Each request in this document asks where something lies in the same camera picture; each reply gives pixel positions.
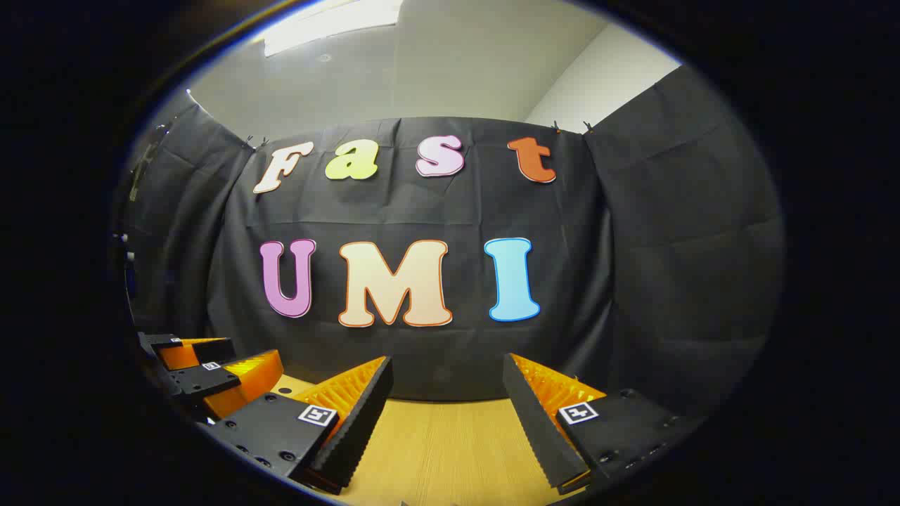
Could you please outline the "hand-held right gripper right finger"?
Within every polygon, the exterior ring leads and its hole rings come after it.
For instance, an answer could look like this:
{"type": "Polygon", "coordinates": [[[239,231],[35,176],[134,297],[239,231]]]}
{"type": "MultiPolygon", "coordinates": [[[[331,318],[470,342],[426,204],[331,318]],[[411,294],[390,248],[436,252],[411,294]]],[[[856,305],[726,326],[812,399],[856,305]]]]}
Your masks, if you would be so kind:
{"type": "Polygon", "coordinates": [[[544,477],[562,495],[623,483],[703,422],[634,389],[602,393],[516,353],[504,356],[503,384],[544,477]]]}

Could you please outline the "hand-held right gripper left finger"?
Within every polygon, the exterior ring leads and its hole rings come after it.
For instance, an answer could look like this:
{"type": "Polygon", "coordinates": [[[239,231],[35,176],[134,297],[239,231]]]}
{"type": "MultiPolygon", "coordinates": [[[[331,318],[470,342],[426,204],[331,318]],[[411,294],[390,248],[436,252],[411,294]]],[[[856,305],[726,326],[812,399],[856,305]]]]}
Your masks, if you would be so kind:
{"type": "Polygon", "coordinates": [[[349,486],[394,384],[389,356],[292,396],[235,388],[206,399],[206,430],[226,448],[284,479],[338,494],[349,486]]]}

